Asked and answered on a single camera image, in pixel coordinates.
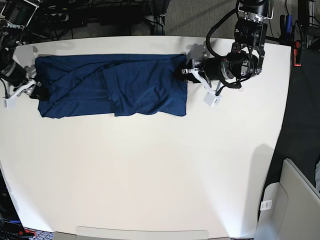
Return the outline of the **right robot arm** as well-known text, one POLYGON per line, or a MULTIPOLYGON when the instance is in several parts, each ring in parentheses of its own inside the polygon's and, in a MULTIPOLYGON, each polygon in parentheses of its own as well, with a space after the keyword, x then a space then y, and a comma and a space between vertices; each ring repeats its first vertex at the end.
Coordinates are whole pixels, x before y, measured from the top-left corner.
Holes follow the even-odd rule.
POLYGON ((23 93, 39 101, 50 98, 49 90, 42 81, 30 77, 28 68, 13 59, 16 47, 22 43, 41 3, 41 0, 7 0, 0 12, 0 82, 7 101, 23 93))

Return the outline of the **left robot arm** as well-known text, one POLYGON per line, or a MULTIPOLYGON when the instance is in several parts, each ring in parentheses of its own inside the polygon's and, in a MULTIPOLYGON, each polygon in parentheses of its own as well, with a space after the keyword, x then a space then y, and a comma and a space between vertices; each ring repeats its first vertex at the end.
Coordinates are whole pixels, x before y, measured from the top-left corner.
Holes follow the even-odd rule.
POLYGON ((262 72, 265 58, 265 41, 268 25, 274 14, 272 0, 238 0, 207 33, 206 51, 199 58, 192 58, 180 65, 175 75, 181 81, 202 84, 210 96, 218 97, 225 88, 241 89, 242 83, 262 72), (212 47, 213 33, 232 15, 237 16, 234 42, 226 55, 220 55, 212 47))

